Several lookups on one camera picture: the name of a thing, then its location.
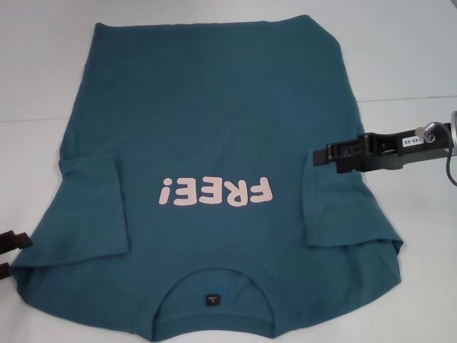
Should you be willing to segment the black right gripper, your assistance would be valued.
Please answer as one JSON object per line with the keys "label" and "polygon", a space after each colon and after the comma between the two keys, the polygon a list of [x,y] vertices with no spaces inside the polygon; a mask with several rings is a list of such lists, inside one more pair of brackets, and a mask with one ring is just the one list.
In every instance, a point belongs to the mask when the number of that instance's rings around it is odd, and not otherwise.
{"label": "black right gripper", "polygon": [[336,163],[336,172],[397,170],[406,164],[445,158],[454,148],[454,128],[449,123],[426,127],[426,141],[414,130],[397,134],[359,134],[356,139],[327,144],[313,151],[313,165]]}

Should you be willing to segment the blue FREE print T-shirt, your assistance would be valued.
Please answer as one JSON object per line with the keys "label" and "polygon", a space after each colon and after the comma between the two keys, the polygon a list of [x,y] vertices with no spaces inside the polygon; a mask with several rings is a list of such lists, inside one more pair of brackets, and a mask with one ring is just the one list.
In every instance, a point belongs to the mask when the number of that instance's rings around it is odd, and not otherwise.
{"label": "blue FREE print T-shirt", "polygon": [[359,173],[313,165],[362,131],[340,46],[308,16],[97,24],[17,291],[152,342],[275,338],[369,304],[400,283],[401,238]]}

